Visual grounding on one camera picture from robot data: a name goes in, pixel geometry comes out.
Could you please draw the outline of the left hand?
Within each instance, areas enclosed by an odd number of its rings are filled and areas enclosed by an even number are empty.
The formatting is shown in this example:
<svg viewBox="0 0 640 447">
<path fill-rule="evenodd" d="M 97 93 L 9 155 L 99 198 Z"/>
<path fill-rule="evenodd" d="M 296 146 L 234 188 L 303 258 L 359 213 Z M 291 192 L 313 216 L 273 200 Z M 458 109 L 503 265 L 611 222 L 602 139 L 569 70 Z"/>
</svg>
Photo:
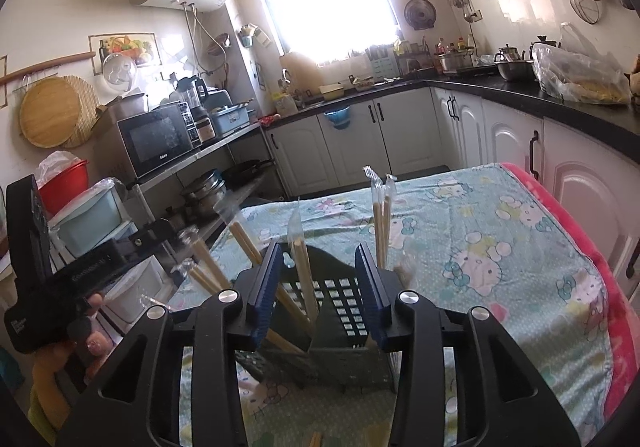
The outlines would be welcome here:
<svg viewBox="0 0 640 447">
<path fill-rule="evenodd" d="M 100 370 L 107 356 L 111 354 L 114 343 L 96 328 L 85 339 L 85 346 L 90 357 L 85 379 L 90 381 Z M 34 355 L 32 391 L 27 418 L 51 446 L 54 445 L 56 435 L 72 409 L 67 397 L 58 386 L 56 375 L 64 370 L 76 347 L 77 343 L 70 340 L 43 347 Z"/>
</svg>

